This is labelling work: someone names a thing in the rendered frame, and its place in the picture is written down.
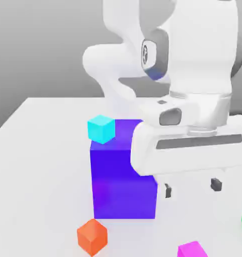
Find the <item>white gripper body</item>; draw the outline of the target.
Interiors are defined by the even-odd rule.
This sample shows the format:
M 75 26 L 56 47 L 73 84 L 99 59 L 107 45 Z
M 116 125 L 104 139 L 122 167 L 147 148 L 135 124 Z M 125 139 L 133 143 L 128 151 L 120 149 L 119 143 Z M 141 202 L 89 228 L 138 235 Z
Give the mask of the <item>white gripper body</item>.
M 228 118 L 212 137 L 188 137 L 185 129 L 157 129 L 141 122 L 132 137 L 130 163 L 141 176 L 242 166 L 242 115 Z

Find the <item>small magenta cube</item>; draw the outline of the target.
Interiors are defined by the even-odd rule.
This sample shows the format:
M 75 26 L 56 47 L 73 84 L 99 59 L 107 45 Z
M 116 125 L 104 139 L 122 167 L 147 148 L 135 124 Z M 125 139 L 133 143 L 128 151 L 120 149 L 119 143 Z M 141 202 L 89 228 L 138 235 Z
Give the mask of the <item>small magenta cube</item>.
M 192 241 L 178 247 L 177 257 L 208 257 L 208 255 L 198 241 Z

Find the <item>small cyan cube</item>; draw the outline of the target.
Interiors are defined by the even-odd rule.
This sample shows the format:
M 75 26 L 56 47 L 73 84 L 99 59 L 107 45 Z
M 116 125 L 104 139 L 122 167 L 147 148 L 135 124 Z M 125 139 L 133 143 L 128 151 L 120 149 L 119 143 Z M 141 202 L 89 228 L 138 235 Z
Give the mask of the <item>small cyan cube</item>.
M 88 138 L 105 144 L 115 138 L 115 119 L 98 115 L 87 121 Z

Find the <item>small orange cube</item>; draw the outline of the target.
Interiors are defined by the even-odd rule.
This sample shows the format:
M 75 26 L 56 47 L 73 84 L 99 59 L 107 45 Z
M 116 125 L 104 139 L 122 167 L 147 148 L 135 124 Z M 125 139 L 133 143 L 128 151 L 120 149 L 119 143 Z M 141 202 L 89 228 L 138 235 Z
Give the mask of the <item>small orange cube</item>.
M 91 257 L 108 243 L 108 230 L 100 222 L 90 219 L 77 229 L 78 245 Z

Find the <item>large blue box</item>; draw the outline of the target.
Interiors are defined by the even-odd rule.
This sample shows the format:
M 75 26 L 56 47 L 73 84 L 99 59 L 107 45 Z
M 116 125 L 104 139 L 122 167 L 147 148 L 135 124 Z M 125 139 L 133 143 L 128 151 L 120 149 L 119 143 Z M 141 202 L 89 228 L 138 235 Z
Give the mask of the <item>large blue box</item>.
M 157 182 L 130 164 L 132 135 L 139 119 L 117 119 L 116 137 L 91 142 L 90 163 L 95 219 L 154 219 Z

